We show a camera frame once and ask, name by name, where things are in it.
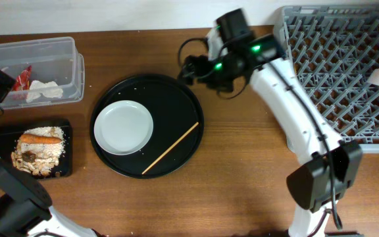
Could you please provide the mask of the red snack wrapper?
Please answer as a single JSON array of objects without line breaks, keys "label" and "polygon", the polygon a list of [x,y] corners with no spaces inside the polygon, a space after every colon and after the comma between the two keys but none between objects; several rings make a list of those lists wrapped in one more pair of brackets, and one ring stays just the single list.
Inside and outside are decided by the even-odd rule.
[{"label": "red snack wrapper", "polygon": [[28,66],[16,77],[15,79],[16,82],[13,87],[14,92],[29,89],[31,72],[32,72],[32,66]]}]

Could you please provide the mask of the white tissue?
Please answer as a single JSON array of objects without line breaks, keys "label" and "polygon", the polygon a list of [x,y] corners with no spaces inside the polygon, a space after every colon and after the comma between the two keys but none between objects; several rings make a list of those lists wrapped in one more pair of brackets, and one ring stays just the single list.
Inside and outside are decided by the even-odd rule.
[{"label": "white tissue", "polygon": [[29,87],[26,102],[31,103],[41,96],[46,98],[61,98],[63,96],[63,89],[55,81],[44,83],[34,80]]}]

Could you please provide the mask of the orange carrot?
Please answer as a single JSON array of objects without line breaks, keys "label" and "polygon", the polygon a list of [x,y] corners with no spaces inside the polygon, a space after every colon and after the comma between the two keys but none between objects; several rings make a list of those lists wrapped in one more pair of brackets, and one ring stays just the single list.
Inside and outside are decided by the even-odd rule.
[{"label": "orange carrot", "polygon": [[59,144],[62,142],[57,137],[37,136],[33,134],[23,134],[19,140],[25,144]]}]

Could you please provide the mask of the brown food lump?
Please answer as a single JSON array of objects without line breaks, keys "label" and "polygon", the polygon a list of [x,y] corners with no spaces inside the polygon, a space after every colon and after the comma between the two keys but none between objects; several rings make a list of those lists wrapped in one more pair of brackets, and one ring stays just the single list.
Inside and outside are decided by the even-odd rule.
[{"label": "brown food lump", "polygon": [[36,154],[31,151],[22,153],[22,160],[27,163],[33,163],[36,160]]}]

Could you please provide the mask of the rice and peanut scraps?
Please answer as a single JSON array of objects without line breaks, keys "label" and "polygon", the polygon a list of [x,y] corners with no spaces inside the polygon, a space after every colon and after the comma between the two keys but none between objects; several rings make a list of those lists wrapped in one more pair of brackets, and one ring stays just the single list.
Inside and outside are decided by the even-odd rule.
[{"label": "rice and peanut scraps", "polygon": [[[23,134],[57,137],[62,142],[59,144],[25,144],[17,139],[14,151],[11,152],[11,161],[14,168],[39,178],[49,178],[54,175],[55,169],[61,168],[61,162],[65,159],[66,142],[62,128],[59,126],[37,127],[26,130],[20,134],[20,137]],[[22,160],[22,153],[27,151],[36,154],[36,160],[33,163],[27,163]]]}]

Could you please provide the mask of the grey-white plate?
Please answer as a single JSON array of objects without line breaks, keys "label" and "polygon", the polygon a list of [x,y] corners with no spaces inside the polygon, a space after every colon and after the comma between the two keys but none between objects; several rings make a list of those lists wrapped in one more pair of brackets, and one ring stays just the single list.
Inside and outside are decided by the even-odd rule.
[{"label": "grey-white plate", "polygon": [[154,122],[142,104],[122,100],[107,105],[97,115],[93,133],[97,145],[113,155],[139,151],[151,139]]}]

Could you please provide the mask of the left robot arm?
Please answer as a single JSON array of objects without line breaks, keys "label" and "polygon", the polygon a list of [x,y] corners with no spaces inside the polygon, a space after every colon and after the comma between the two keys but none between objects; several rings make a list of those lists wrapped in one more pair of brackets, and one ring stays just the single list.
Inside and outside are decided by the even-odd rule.
[{"label": "left robot arm", "polygon": [[[0,102],[14,84],[14,78],[0,70]],[[98,237],[99,233],[59,213],[37,180],[0,158],[0,237],[4,236]]]}]

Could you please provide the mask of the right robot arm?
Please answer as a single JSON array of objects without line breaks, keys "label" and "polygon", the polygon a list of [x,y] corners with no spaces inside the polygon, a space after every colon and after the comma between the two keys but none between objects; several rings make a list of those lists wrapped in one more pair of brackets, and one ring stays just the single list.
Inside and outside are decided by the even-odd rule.
[{"label": "right robot arm", "polygon": [[363,158],[360,145],[344,142],[320,114],[274,36],[247,33],[224,39],[211,34],[200,41],[208,54],[179,60],[179,80],[230,93],[233,81],[244,77],[272,111],[297,157],[299,168],[286,178],[296,202],[287,236],[325,236],[329,219],[341,230],[337,203],[355,182]]}]

